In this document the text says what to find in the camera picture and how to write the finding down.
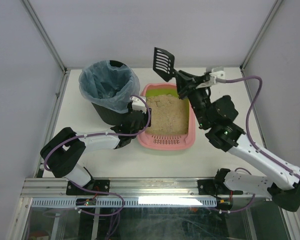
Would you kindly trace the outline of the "black trash bin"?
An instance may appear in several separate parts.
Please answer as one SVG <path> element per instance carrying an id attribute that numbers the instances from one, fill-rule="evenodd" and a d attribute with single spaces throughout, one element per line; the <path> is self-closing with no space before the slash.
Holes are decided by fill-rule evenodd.
<path id="1" fill-rule="evenodd" d="M 109 60 L 96 67 L 93 79 L 93 107 L 105 123 L 118 125 L 128 114 L 130 96 L 139 94 L 138 77 L 124 63 Z"/>

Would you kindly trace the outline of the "pink green litter box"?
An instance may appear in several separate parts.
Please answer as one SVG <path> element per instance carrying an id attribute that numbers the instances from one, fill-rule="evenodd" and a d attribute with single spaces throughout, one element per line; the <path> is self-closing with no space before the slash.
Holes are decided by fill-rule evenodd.
<path id="1" fill-rule="evenodd" d="M 177 97 L 176 85 L 173 83 L 149 83 L 147 84 L 141 96 L 153 97 L 159 95 L 172 95 Z M 195 142 L 195 115 L 189 103 L 189 100 L 184 101 L 186 103 L 185 112 L 188 117 L 187 132 L 185 134 L 149 134 L 146 132 L 137 136 L 139 143 L 148 149 L 163 150 L 163 151 L 176 151 L 190 148 Z"/>

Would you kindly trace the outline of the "blue plastic bin liner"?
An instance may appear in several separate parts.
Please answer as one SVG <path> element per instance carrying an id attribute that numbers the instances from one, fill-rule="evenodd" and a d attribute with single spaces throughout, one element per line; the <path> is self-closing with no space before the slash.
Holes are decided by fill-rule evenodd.
<path id="1" fill-rule="evenodd" d="M 139 94 L 140 82 L 124 63 L 103 60 L 82 70 L 79 89 L 91 103 L 123 114 L 127 111 L 130 96 Z"/>

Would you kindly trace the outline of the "black slotted litter scoop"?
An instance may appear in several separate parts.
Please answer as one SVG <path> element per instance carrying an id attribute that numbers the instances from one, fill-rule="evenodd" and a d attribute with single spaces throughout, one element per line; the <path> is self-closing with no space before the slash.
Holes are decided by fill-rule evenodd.
<path id="1" fill-rule="evenodd" d="M 170 52 L 155 47 L 153 55 L 153 70 L 166 82 L 174 78 L 175 56 Z"/>

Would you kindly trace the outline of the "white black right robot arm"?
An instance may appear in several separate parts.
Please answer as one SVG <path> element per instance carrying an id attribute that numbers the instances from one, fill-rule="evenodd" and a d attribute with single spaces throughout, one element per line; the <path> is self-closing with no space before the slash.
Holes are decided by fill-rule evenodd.
<path id="1" fill-rule="evenodd" d="M 277 206 L 290 212 L 300 207 L 300 167 L 282 160 L 269 150 L 257 145 L 249 130 L 249 107 L 245 129 L 234 123 L 238 116 L 229 95 L 211 102 L 210 87 L 215 84 L 230 84 L 256 79 L 262 85 L 262 78 L 251 75 L 226 80 L 223 71 L 206 72 L 202 76 L 175 70 L 177 92 L 180 99 L 188 99 L 194 111 L 199 128 L 206 130 L 206 138 L 217 149 L 246 161 L 264 175 L 239 176 L 229 169 L 220 169 L 214 178 L 216 184 L 230 191 L 245 191 L 270 198 Z"/>

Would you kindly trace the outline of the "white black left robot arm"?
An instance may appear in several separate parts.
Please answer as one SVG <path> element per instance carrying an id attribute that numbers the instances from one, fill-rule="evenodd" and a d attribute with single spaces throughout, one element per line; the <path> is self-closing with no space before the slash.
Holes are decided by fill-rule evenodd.
<path id="1" fill-rule="evenodd" d="M 56 178 L 66 178 L 71 189 L 89 194 L 96 191 L 96 179 L 78 161 L 82 155 L 97 150 L 125 147 L 151 125 L 151 111 L 132 110 L 124 120 L 109 130 L 78 134 L 71 127 L 63 128 L 40 151 L 44 168 Z"/>

